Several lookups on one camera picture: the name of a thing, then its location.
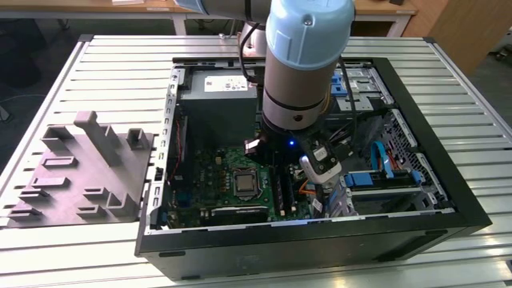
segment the floor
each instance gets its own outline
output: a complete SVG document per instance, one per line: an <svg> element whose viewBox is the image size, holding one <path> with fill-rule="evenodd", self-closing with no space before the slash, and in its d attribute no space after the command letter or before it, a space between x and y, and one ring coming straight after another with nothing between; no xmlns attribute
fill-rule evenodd
<svg viewBox="0 0 512 288"><path fill-rule="evenodd" d="M67 61L79 36L81 34L101 35L173 35L175 29L168 20L71 20L71 28L60 30L55 20L37 20L37 25L48 42L48 48L33 54L37 67L41 69L41 80L28 88L13 89L0 83L0 103L12 113L13 120L8 124L0 123L0 172L11 158L17 143L31 124L39 106L53 85L61 67ZM217 20L205 23L188 20L187 31L191 35L216 35L229 33L231 23ZM481 63L475 76L469 79L497 112L512 125L512 63L497 62L488 56ZM16 95L33 95L19 97L9 101L4 99Z"/></svg>

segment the black cable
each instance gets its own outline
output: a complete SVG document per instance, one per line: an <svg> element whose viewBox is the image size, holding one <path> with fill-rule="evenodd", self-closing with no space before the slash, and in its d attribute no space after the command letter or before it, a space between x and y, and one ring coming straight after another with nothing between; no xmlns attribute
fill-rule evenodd
<svg viewBox="0 0 512 288"><path fill-rule="evenodd" d="M352 87L351 87L351 82L349 82L349 76L347 73L347 67L345 63L343 61L343 58L339 58L339 64L341 66L341 72L343 72L343 81L345 83L345 90L347 94L349 96L349 101L351 101L351 110L352 110L352 122L353 122L353 132L352 132L352 145L355 144L355 138L356 138L356 132L357 132L357 111L355 108L355 100L353 100L353 93L352 93Z"/></svg>
<svg viewBox="0 0 512 288"><path fill-rule="evenodd" d="M253 34L255 30L257 29L257 27L259 27L259 23L255 23L255 26L251 28L249 32L247 33L245 37L243 38L243 40L240 42L240 50L239 50L239 61L240 61L241 73L243 73L243 76L245 77L247 81L249 81L251 83L256 83L257 81L256 81L256 78L253 76L249 76L247 73L245 65L243 63L243 48L245 46L248 39L251 38L251 35Z"/></svg>

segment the metal table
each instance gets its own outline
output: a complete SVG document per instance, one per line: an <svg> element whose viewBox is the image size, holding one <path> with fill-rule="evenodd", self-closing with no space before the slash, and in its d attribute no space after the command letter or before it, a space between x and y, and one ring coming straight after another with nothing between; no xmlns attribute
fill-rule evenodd
<svg viewBox="0 0 512 288"><path fill-rule="evenodd" d="M0 176L0 207L17 201L29 180L45 149L39 138L47 125L71 124L77 110L96 110L99 122L119 133L135 125L160 133L172 58L236 56L235 41L95 36L79 42ZM511 128L436 44L421 38L352 38L344 56L389 58L495 224L403 262L193 283L207 287L504 287L504 281L512 280L505 261L512 256ZM145 259L133 256L137 226L0 230L0 287L184 284L173 283Z"/></svg>

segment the wooden desk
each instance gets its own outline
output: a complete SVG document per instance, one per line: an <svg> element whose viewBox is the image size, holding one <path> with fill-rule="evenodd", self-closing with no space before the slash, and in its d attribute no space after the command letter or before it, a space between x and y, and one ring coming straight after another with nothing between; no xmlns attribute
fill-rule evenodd
<svg viewBox="0 0 512 288"><path fill-rule="evenodd" d="M388 37L400 37L411 16L417 13L411 0L397 6L388 0L355 0L356 21L392 22ZM187 35L187 19L224 19L197 14L172 0L147 0L140 5L113 6L111 0L0 0L0 18L47 19L171 19L176 34Z"/></svg>

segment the wire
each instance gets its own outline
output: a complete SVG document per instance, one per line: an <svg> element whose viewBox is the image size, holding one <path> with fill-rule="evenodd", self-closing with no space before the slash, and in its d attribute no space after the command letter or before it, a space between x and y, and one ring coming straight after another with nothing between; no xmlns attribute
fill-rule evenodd
<svg viewBox="0 0 512 288"><path fill-rule="evenodd" d="M227 37L228 39L231 39L232 36L235 35L235 27L236 28L239 27L239 20L237 19L233 19L233 24L231 24L229 36Z"/></svg>
<svg viewBox="0 0 512 288"><path fill-rule="evenodd" d="M241 73L243 73L243 76L245 77L247 81L249 81L251 83L256 83L256 79L255 79L255 77L248 75L247 70L245 70L245 65L243 63L243 48L245 46L248 39L251 38L251 35L253 34L255 30L257 29L257 27L259 27L259 23L255 23L255 26L251 28L251 30L248 31L248 33L245 34L245 37L243 38L243 40L240 42L240 50L239 50L239 61L240 61Z"/></svg>
<svg viewBox="0 0 512 288"><path fill-rule="evenodd" d="M17 96L12 96L8 99L1 100L0 103L8 102L11 100L15 100L15 99L23 98L23 97L47 97L47 95L43 95L43 94L17 95Z"/></svg>
<svg viewBox="0 0 512 288"><path fill-rule="evenodd" d="M331 91L329 91L329 89L327 89L325 100L324 100L324 107L321 109L320 114L324 114L328 111L329 104L331 104Z"/></svg>
<svg viewBox="0 0 512 288"><path fill-rule="evenodd" d="M1 100L0 103L8 102L11 100L15 100L15 99L23 98L23 97L47 97L47 95L43 95L43 94L17 95L17 96L12 96L8 99ZM9 121L7 121L8 119L9 119L9 117L7 117L7 119L3 118L1 112L0 112L0 123L3 123L3 124L8 123L9 122Z"/></svg>
<svg viewBox="0 0 512 288"><path fill-rule="evenodd" d="M313 190L305 190L304 187L305 187L305 184L307 184L308 180L304 181L300 189L299 189L299 194L312 194L315 195L316 194L316 191Z"/></svg>
<svg viewBox="0 0 512 288"><path fill-rule="evenodd" d="M352 145L355 145L355 138L356 138L356 132L357 132L357 111L355 109L355 100L353 100L353 93L352 93L352 87L351 87L351 82L349 82L349 76L347 73L347 67L345 63L343 61L341 56L339 57L339 64L341 66L341 72L343 72L343 81L345 83L345 90L347 94L349 96L351 100L351 109L352 109L352 122L353 122L353 132L352 132Z"/></svg>
<svg viewBox="0 0 512 288"><path fill-rule="evenodd" d="M176 171L177 171L177 166L181 162L181 139L180 139L180 136L179 136L179 121L176 120L176 141L177 141L177 161L176 161L176 166L175 166L175 169L173 169L173 172L171 174L171 177L169 177L169 180L172 180L175 178L175 174L176 174Z"/></svg>

